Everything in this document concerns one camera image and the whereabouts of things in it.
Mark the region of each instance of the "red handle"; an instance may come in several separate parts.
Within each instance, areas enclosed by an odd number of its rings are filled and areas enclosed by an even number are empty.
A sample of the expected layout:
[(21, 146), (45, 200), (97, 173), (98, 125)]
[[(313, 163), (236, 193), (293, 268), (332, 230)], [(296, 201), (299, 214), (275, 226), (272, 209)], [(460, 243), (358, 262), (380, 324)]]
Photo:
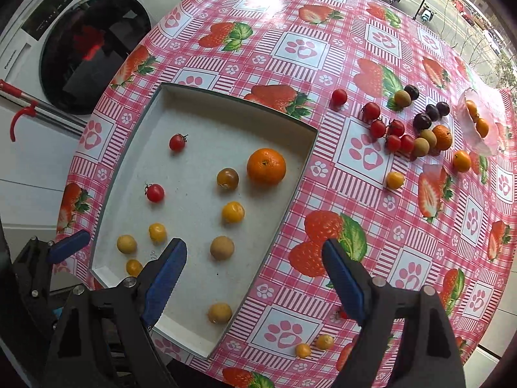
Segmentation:
[(11, 96), (14, 96), (15, 98), (19, 98), (22, 95), (22, 91), (20, 89), (10, 85), (9, 83), (6, 83), (3, 80), (0, 80), (0, 90), (2, 90), (2, 92), (9, 93)]
[(30, 117), (34, 118), (36, 116), (36, 110), (34, 109), (35, 106), (36, 106), (36, 103), (33, 102), (30, 104), (30, 106), (20, 109), (18, 112), (15, 113), (15, 116), (13, 116), (12, 121), (11, 121), (11, 128), (9, 129), (9, 135), (11, 136), (11, 141), (13, 143), (16, 141), (16, 138), (15, 138), (16, 121), (18, 121), (18, 118), (20, 118), (22, 115), (29, 115)]

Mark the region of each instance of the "blue gripper pad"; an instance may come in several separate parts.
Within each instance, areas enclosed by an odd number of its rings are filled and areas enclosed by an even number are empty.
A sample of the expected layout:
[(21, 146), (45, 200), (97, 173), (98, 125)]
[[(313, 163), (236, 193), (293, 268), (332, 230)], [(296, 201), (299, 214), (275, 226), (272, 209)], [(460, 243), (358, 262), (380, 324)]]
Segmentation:
[(83, 249), (90, 242), (90, 233), (80, 230), (71, 236), (55, 243), (47, 254), (48, 264), (59, 264), (69, 256)]
[(141, 318), (147, 326), (154, 327), (164, 312), (179, 275), (187, 263), (187, 245), (182, 240), (178, 241), (145, 295)]
[(352, 260), (336, 240), (328, 240), (323, 244), (322, 259), (343, 309), (350, 318), (362, 326), (366, 319), (363, 290), (361, 290), (345, 264)]

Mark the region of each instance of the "bolt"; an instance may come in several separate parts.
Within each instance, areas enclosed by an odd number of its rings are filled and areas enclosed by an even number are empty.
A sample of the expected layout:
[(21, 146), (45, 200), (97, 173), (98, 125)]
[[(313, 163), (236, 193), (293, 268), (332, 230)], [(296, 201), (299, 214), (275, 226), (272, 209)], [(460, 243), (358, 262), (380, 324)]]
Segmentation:
[(383, 279), (382, 277), (379, 277), (379, 276), (375, 276), (373, 279), (372, 279), (372, 283), (377, 286), (377, 287), (384, 287), (386, 285), (386, 280)]
[(72, 293), (74, 295), (80, 295), (82, 292), (84, 292), (84, 286), (83, 285), (77, 285), (72, 289)]
[(122, 283), (125, 287), (133, 287), (136, 285), (136, 277), (126, 277)]
[(423, 287), (423, 291), (426, 295), (433, 296), (436, 293), (436, 290), (434, 290), (434, 287), (425, 285)]

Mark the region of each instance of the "road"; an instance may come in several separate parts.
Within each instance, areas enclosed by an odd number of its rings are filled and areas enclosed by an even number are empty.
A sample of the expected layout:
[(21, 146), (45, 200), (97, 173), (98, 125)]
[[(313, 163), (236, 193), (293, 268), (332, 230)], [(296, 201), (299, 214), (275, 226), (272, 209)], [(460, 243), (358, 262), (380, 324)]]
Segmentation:
[[(394, 7), (413, 17), (421, 2), (422, 0), (401, 0), (395, 3)], [(426, 4), (435, 13), (433, 20), (426, 23), (426, 27), (441, 36), (461, 54), (461, 57), (488, 85), (494, 86), (497, 83), (497, 77), (493, 71), (498, 58), (481, 29), (477, 25), (469, 25), (449, 0), (426, 0)]]

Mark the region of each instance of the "pink checkered tablecloth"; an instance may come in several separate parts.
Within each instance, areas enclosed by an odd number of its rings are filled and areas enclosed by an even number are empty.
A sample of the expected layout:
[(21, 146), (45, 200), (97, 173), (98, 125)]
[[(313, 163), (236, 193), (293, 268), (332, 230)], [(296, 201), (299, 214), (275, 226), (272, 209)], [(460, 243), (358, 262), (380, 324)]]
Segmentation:
[[(427, 284), (448, 292), (447, 312), (462, 358), (470, 356), (501, 299), (515, 246), (517, 160), (505, 91), (487, 87), (438, 36), (378, 0), (184, 0), (128, 57), (97, 104), (73, 157), (58, 238), (80, 229), (95, 233), (121, 151), (162, 82), (283, 110), (318, 128), (319, 135), (271, 254), (213, 357), (200, 360), (153, 333), (159, 350), (217, 379), (223, 379), (223, 369), (238, 368), (243, 378), (259, 378), (260, 386), (329, 387), (340, 353), (360, 328), (338, 313), (326, 274), (307, 272), (303, 255), (290, 256), (301, 243), (313, 249), (314, 229), (308, 228), (321, 213), (310, 223), (305, 217), (329, 210), (348, 229), (364, 230), (364, 244), (354, 248), (353, 257), (372, 275), (398, 287)], [(277, 84), (285, 86), (258, 87)], [(405, 84), (416, 85), (420, 98), (395, 113), (386, 107), (388, 98)], [(416, 112), (439, 101), (454, 106), (468, 87), (491, 109), (500, 150), (492, 158), (475, 158), (465, 174), (451, 166), (453, 150), (464, 148), (453, 115), (452, 148), (413, 162), (385, 153), (361, 121), (363, 105), (375, 101), (384, 120), (397, 118), (413, 133)], [(340, 110), (329, 107), (336, 88), (348, 93)], [(290, 103), (278, 102), (289, 97)], [(405, 175), (401, 189), (384, 188), (390, 170)], [(423, 216), (423, 180), (439, 193), (434, 217)], [(56, 269), (93, 287), (89, 261), (87, 247)], [(446, 273), (457, 282), (455, 290), (443, 287)], [(401, 331), (395, 323), (374, 386), (389, 378)], [(319, 334), (334, 337), (333, 348), (313, 345), (311, 356), (296, 358), (295, 346), (313, 344)]]

